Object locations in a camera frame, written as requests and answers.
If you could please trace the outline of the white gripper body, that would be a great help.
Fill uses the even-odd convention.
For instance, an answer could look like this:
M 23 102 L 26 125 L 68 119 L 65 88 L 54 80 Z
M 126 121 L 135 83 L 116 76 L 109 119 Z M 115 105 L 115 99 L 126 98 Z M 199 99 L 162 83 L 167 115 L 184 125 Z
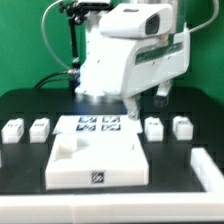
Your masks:
M 177 3 L 121 3 L 99 22 L 103 91 L 126 98 L 186 72 L 190 33 Z

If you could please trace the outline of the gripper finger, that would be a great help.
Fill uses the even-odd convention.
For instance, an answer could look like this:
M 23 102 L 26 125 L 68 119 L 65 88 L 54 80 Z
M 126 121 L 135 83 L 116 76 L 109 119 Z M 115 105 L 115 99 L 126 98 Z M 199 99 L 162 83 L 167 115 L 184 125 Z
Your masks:
M 139 95 L 135 95 L 124 99 L 124 105 L 127 109 L 128 117 L 131 120 L 139 119 L 139 111 L 140 111 L 139 99 L 140 99 Z
M 163 108 L 168 104 L 169 93 L 171 88 L 172 88 L 171 80 L 159 84 L 157 92 L 154 96 L 154 104 L 156 107 Z

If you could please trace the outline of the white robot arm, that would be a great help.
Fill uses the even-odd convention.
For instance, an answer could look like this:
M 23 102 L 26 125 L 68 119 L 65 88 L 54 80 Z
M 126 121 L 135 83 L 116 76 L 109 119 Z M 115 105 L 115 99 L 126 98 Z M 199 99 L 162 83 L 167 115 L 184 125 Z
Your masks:
M 190 31 L 185 0 L 78 0 L 86 19 L 86 60 L 77 93 L 92 100 L 121 100 L 133 120 L 139 95 L 157 89 L 154 103 L 168 103 L 172 79 L 185 73 Z

